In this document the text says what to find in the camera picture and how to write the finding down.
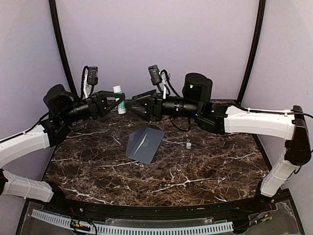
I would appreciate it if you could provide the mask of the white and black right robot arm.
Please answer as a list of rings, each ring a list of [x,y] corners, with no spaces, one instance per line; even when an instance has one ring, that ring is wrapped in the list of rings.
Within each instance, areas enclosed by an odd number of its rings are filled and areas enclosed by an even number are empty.
[[[182,97],[164,96],[155,90],[136,95],[126,108],[145,121],[160,121],[163,116],[192,118],[202,130],[214,134],[248,133],[285,140],[285,152],[262,180],[250,209],[261,212],[282,184],[312,157],[305,117],[300,106],[291,110],[271,111],[244,108],[237,104],[212,103],[211,79],[199,73],[188,73]]]

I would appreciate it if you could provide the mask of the white glue stick cap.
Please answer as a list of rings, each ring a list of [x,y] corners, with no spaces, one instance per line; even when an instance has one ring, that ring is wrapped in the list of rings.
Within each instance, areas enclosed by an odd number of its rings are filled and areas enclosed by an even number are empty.
[[[191,144],[190,142],[188,142],[188,143],[186,144],[186,148],[187,148],[187,149],[191,149],[191,147],[192,147],[192,144]]]

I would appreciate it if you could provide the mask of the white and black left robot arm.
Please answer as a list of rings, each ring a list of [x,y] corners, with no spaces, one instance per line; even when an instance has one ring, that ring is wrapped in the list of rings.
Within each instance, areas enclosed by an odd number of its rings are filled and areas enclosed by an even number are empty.
[[[56,212],[66,213],[69,203],[58,195],[62,191],[54,183],[18,176],[3,167],[29,153],[62,143],[71,132],[72,123],[87,118],[104,117],[124,99],[124,93],[110,91],[99,91],[80,99],[67,92],[61,84],[53,86],[44,97],[48,112],[31,128],[0,141],[1,195],[49,202]]]

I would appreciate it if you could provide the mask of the grey paper envelope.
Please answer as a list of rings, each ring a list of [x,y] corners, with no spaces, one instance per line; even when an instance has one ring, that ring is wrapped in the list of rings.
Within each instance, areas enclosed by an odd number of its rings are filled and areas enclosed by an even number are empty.
[[[142,126],[130,133],[126,156],[129,159],[151,164],[165,132]]]

